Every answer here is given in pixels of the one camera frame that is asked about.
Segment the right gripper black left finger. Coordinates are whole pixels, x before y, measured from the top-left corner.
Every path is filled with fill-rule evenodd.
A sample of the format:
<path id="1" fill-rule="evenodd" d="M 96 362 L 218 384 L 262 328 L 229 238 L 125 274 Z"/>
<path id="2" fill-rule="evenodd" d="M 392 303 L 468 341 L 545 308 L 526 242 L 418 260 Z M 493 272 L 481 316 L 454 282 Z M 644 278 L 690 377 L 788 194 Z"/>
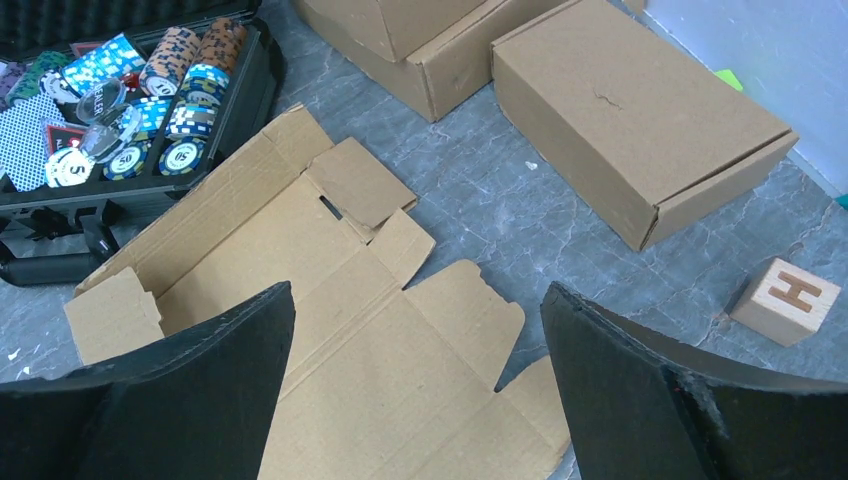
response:
<path id="1" fill-rule="evenodd" d="M 5 479 L 254 479 L 295 326 L 289 282 L 129 353 L 1 387 Z"/>

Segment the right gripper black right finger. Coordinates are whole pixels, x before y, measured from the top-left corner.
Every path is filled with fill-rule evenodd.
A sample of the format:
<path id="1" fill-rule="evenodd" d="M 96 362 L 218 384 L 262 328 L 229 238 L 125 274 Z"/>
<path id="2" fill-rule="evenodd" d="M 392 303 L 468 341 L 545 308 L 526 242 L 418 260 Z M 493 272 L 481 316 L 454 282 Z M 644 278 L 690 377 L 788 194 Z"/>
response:
<path id="1" fill-rule="evenodd" d="M 586 479 L 843 479 L 847 387 L 718 356 L 552 283 L 540 313 Z"/>

